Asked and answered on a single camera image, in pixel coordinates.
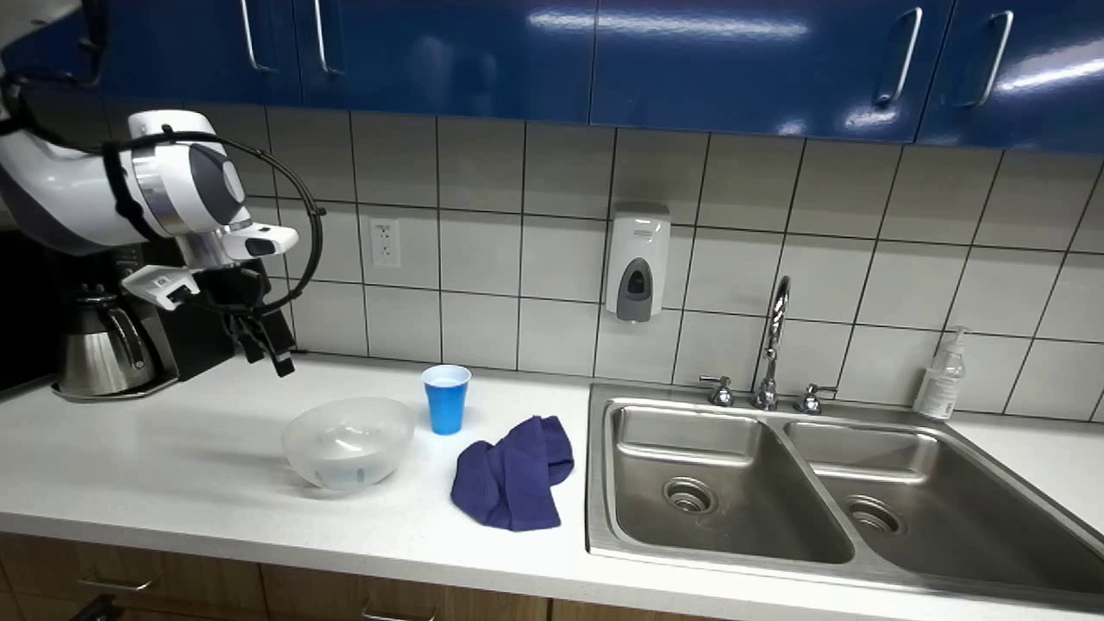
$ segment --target blue cloth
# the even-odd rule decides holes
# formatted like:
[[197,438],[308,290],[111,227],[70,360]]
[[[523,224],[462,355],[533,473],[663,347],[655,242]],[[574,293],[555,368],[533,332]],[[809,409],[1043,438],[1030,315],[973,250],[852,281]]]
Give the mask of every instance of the blue cloth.
[[527,416],[498,445],[471,443],[455,460],[453,504],[508,531],[555,529],[551,487],[575,468],[559,416]]

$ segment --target clear glass bowl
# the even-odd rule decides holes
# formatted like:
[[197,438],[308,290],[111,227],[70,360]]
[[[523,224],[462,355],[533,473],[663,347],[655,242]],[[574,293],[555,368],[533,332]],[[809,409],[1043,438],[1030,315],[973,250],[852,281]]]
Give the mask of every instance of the clear glass bowl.
[[415,438],[415,409],[398,401],[333,401],[300,414],[282,452],[313,495],[359,495],[386,480]]

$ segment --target wall-mounted dispenser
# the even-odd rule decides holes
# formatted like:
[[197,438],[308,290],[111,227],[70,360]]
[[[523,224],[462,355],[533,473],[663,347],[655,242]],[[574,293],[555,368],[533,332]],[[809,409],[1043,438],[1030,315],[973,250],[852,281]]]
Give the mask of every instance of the wall-mounted dispenser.
[[613,212],[606,242],[606,312],[622,320],[650,320],[663,312],[668,257],[668,212],[624,204]]

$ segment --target stainless steel sink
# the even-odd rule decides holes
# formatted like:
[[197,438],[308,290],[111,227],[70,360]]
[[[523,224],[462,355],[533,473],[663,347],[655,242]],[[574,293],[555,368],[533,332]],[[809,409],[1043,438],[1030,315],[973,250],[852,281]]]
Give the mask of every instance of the stainless steel sink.
[[1104,612],[1100,536],[937,422],[594,386],[586,452],[598,557]]

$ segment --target white countertop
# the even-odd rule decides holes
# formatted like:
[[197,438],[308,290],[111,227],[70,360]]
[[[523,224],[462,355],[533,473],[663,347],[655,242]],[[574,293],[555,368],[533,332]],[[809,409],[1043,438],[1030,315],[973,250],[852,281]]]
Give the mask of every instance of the white countertop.
[[[308,498],[282,467],[282,427],[338,397],[420,409],[415,368],[300,360],[297,375],[228,363],[136,403],[64,403],[30,390],[0,403],[0,531],[217,559],[398,575],[713,618],[1090,618],[1030,604],[843,587],[823,580],[601,559],[586,553],[586,382],[475,372],[467,427],[418,426],[392,480]],[[575,473],[555,487],[563,529],[509,536],[448,504],[455,454],[527,414],[559,414]],[[961,416],[957,427],[1104,531],[1104,427]]]

